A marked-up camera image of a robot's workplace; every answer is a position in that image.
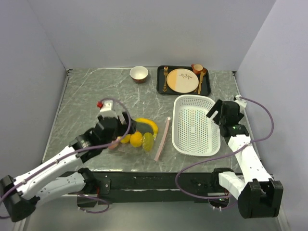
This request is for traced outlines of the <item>green avocado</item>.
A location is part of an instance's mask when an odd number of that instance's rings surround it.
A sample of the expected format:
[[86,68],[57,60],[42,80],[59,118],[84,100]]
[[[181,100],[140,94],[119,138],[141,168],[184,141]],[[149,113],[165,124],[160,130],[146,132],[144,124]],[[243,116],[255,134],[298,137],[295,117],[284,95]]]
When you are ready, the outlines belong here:
[[149,133],[153,134],[152,127],[149,124],[146,124],[146,123],[137,122],[136,123],[136,130],[138,132],[140,132],[141,134],[144,134],[146,132],[149,132]]

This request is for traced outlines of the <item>yellow lemon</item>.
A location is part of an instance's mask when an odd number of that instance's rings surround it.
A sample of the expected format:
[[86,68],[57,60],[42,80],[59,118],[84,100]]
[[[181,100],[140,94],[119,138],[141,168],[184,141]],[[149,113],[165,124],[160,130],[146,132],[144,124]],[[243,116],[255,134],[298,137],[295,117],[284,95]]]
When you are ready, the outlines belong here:
[[121,143],[129,143],[130,142],[130,137],[131,137],[131,135],[128,134],[120,142]]

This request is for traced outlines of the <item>yellow banana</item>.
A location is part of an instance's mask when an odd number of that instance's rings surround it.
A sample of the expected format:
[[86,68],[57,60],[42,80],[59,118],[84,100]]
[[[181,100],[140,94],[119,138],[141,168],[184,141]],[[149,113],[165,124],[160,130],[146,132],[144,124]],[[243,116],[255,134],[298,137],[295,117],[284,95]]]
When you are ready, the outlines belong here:
[[152,130],[153,130],[153,135],[154,136],[156,136],[158,134],[158,126],[152,120],[149,120],[147,118],[136,118],[135,121],[139,122],[139,123],[144,123],[144,124],[149,125],[152,128]]

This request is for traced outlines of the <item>clear zip top bag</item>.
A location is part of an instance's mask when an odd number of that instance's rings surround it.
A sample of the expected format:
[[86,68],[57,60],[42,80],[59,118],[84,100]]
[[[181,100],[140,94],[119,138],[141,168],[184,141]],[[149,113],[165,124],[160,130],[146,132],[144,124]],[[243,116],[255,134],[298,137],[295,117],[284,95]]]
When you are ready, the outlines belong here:
[[167,117],[163,128],[147,118],[136,118],[136,131],[128,134],[119,143],[112,142],[109,151],[128,152],[132,150],[140,150],[150,155],[154,161],[158,162],[166,143],[169,126],[171,125],[171,117]]

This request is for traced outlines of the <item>yellow star fruit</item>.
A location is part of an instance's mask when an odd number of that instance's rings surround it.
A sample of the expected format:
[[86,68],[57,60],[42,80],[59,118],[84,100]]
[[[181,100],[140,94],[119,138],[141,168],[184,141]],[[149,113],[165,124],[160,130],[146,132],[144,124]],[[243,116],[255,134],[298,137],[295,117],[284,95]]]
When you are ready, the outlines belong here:
[[142,148],[146,152],[150,152],[153,148],[154,145],[154,136],[153,134],[146,132],[143,135],[143,140],[142,140]]

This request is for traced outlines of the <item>round yellow orange fruit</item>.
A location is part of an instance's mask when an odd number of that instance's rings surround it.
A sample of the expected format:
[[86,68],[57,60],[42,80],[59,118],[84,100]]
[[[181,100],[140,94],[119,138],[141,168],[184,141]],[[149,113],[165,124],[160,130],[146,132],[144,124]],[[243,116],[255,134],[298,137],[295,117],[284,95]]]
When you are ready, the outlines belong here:
[[130,144],[134,148],[138,148],[142,146],[142,140],[143,140],[143,135],[139,131],[136,131],[135,133],[131,134]]

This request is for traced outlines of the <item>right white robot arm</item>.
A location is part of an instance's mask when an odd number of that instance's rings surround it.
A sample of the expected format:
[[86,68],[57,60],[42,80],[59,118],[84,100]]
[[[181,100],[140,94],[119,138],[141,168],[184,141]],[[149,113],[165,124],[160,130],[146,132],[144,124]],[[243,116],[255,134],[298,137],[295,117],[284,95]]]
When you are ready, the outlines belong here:
[[210,185],[217,192],[226,189],[237,200],[243,218],[274,218],[280,211],[283,185],[265,170],[247,128],[240,124],[245,107],[246,101],[236,96],[233,101],[217,100],[206,115],[235,152],[243,176],[239,178],[230,168],[216,168]]

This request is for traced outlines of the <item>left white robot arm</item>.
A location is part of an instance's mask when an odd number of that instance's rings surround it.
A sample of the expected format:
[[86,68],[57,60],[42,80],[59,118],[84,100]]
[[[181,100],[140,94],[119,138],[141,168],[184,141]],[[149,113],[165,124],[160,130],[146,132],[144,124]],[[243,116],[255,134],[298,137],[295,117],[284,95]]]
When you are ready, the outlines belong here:
[[35,169],[0,180],[0,202],[4,204],[12,222],[30,216],[39,205],[64,194],[92,193],[99,182],[88,168],[82,165],[99,155],[117,137],[136,130],[136,122],[129,113],[108,117],[99,115],[95,127],[78,135],[53,158]]

